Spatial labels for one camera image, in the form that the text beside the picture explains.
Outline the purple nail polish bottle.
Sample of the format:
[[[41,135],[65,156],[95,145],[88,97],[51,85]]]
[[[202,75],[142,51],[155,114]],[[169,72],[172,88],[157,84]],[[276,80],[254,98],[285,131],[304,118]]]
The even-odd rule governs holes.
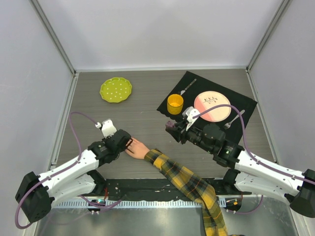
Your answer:
[[[173,128],[175,128],[175,124],[172,121],[168,121],[165,124],[165,129],[173,129]]]

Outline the white nail polish cap brush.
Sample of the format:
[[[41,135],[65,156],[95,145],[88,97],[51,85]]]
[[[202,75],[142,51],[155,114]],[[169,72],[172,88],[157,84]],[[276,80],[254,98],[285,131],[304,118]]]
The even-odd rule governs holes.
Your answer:
[[[126,150],[131,151],[131,145],[132,145],[132,143],[133,143],[133,139],[130,138],[130,139],[128,140],[128,142],[126,143]]]

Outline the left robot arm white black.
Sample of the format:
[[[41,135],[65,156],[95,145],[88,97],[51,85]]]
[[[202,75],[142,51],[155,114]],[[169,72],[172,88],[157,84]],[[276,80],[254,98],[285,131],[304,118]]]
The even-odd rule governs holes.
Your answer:
[[[28,221],[34,223],[71,198],[100,196],[105,192],[106,180],[97,168],[116,160],[130,139],[131,136],[120,129],[53,170],[39,175],[26,174],[15,195],[17,210],[22,210]]]

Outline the yellow plaid sleeve forearm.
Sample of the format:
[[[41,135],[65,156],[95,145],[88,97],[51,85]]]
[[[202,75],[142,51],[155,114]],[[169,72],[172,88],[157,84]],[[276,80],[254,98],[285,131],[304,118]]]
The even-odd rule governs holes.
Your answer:
[[[215,190],[210,184],[158,150],[150,150],[145,155],[145,160],[158,168],[159,172],[188,199],[201,204],[203,225],[207,236],[228,235]]]

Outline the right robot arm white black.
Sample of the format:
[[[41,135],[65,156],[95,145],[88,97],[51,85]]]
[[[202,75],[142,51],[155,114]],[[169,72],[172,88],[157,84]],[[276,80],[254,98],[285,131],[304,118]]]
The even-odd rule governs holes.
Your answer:
[[[177,142],[189,141],[207,153],[213,160],[229,170],[222,182],[227,194],[236,191],[257,193],[277,199],[296,213],[305,217],[315,216],[315,172],[293,170],[263,159],[244,147],[228,141],[225,133],[214,123],[203,129],[190,126],[187,121],[165,128]]]

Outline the mannequin hand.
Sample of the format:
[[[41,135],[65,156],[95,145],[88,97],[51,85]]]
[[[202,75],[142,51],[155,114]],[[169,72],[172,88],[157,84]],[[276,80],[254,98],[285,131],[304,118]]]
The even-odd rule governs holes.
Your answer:
[[[131,151],[125,149],[125,152],[132,158],[143,160],[150,150],[134,137],[132,137],[132,139],[133,143],[131,145]]]

